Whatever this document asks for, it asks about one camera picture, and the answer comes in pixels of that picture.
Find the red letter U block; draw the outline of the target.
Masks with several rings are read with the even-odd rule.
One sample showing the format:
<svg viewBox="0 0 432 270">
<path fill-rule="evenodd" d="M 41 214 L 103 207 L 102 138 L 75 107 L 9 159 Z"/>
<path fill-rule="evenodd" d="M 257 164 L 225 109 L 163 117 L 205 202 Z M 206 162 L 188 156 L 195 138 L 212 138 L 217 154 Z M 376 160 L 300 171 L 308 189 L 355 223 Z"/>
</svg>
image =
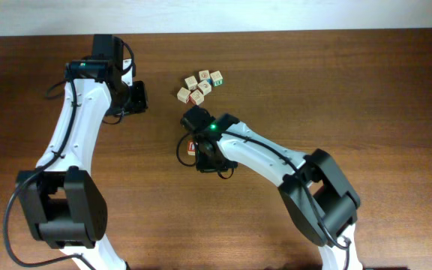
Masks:
<svg viewBox="0 0 432 270">
<path fill-rule="evenodd" d="M 187 142 L 187 154 L 190 156 L 196 155 L 196 147 L 195 147 L 194 142 L 192 140 L 189 140 Z"/>
</svg>

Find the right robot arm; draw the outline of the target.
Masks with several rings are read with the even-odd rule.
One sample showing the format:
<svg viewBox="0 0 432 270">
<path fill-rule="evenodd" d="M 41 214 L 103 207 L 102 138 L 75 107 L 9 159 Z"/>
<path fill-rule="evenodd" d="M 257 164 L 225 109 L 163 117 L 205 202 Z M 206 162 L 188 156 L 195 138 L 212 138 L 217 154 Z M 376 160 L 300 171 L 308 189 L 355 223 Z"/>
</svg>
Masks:
<svg viewBox="0 0 432 270">
<path fill-rule="evenodd" d="M 324 269 L 362 269 L 354 238 L 361 200 L 330 154 L 284 148 L 229 114 L 203 112 L 182 123 L 211 165 L 243 164 L 277 187 L 295 227 L 318 247 Z"/>
</svg>

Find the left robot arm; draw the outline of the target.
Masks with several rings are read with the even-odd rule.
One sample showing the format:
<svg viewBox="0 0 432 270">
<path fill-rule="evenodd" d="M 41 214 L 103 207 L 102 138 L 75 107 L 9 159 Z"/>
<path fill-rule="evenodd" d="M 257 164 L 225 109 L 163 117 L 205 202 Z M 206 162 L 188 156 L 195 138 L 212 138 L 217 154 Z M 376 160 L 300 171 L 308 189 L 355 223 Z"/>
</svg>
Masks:
<svg viewBox="0 0 432 270">
<path fill-rule="evenodd" d="M 64 103 L 52 138 L 33 170 L 16 177 L 18 201 L 34 240 L 61 251 L 57 262 L 79 269 L 128 269 L 106 235 L 107 203 L 92 179 L 92 158 L 106 116 L 147 108 L 134 60 L 72 61 L 64 72 Z"/>
</svg>

